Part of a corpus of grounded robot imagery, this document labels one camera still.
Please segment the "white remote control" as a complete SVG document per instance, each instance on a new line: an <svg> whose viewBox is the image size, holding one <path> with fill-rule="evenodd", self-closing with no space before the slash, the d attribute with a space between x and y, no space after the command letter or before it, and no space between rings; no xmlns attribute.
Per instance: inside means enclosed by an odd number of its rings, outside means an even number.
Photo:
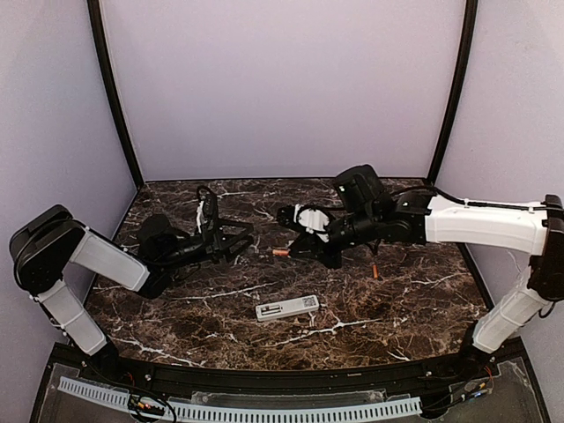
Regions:
<svg viewBox="0 0 564 423"><path fill-rule="evenodd" d="M256 319L260 323L268 322L314 312L319 307L320 303L317 296L308 295L256 306Z"/></svg>

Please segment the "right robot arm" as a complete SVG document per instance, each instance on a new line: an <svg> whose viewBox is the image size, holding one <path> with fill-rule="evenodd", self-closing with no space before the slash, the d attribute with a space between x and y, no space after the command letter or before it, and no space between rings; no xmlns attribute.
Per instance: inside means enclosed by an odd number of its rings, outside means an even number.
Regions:
<svg viewBox="0 0 564 423"><path fill-rule="evenodd" d="M563 206L557 196L503 204L456 198L430 186L390 192L369 165L345 170L332 186L342 203L340 218L319 205L278 209L278 223L299 235L288 248L290 257L338 269L344 250L377 250L381 242L466 243L529 255L516 287L474 325L466 354L495 353L543 307L563 299Z"/></svg>

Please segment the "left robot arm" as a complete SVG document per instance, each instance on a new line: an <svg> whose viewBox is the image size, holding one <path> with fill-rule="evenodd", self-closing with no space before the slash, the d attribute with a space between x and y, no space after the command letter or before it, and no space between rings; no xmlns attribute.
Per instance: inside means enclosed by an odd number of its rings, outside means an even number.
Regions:
<svg viewBox="0 0 564 423"><path fill-rule="evenodd" d="M197 212L189 234L167 216L153 214L137 232L138 251L131 253L57 204L21 227L9 241L17 285L41 305L87 356L110 360L114 343L66 285L64 268L77 264L146 299L159 297L174 270L204 262L233 261L253 241L250 223L222 219L216 211Z"/></svg>

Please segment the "black front rail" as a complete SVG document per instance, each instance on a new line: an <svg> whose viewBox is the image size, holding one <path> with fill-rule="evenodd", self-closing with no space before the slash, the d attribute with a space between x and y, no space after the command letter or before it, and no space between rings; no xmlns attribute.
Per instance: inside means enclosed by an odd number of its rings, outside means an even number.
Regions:
<svg viewBox="0 0 564 423"><path fill-rule="evenodd" d="M433 396L449 385L466 382L484 372L475 367L463 370L453 354L410 363L333 370L250 371L183 367L120 358L114 374L90 367L77 352L67 362L84 377L104 377L170 396L188 397L196 391L231 394L300 395L385 390L389 394L412 393Z"/></svg>

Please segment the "left black frame post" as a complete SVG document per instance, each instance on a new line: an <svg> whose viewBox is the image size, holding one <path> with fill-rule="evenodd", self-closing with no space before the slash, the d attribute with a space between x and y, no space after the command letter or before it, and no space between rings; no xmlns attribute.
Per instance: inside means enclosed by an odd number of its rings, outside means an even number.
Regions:
<svg viewBox="0 0 564 423"><path fill-rule="evenodd" d="M122 103L120 101L117 84L115 82L115 75L112 68L108 41L103 23L101 2L98 0L87 0L86 4L96 56L108 100L110 113L112 115L115 130L120 142L123 156L129 169L131 179L134 183L134 186L136 187L136 190L140 190L144 187L145 180L142 176L141 168L137 160L137 155L134 151L134 146L131 141L129 130L127 128L125 115L122 110Z"/></svg>

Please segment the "black frame post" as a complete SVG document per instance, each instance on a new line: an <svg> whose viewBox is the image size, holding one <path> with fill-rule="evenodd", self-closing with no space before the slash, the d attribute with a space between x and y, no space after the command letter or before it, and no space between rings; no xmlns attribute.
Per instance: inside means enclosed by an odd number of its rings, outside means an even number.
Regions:
<svg viewBox="0 0 564 423"><path fill-rule="evenodd" d="M134 151L134 146L131 141L129 130L127 128L125 115L122 110L122 103L120 101L117 84L115 82L115 75L112 68L108 41L103 23L101 2L98 0L87 0L86 4L96 56L108 100L110 113L112 115L115 130L120 142L123 156L129 169L131 179L134 183L134 186L136 187L136 190L140 190L144 187L145 180L142 176L141 168L137 160L137 155Z"/></svg>
<svg viewBox="0 0 564 423"><path fill-rule="evenodd" d="M456 56L456 64L446 103L442 125L433 158L427 173L427 183L435 185L442 169L442 164L449 146L450 136L456 119L456 112L464 88L467 66L471 55L471 45L478 16L478 0L467 0L464 7L464 18Z"/></svg>

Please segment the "right black frame post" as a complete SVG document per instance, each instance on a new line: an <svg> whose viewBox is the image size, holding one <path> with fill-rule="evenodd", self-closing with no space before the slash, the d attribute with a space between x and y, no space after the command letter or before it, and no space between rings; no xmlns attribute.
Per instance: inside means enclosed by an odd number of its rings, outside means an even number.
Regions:
<svg viewBox="0 0 564 423"><path fill-rule="evenodd" d="M464 88L467 66L471 55L471 45L478 16L478 0L467 0L464 7L464 18L456 56L456 64L446 103L442 125L433 158L427 173L427 183L435 185L442 169L442 164L449 146L450 136L456 119L456 112Z"/></svg>

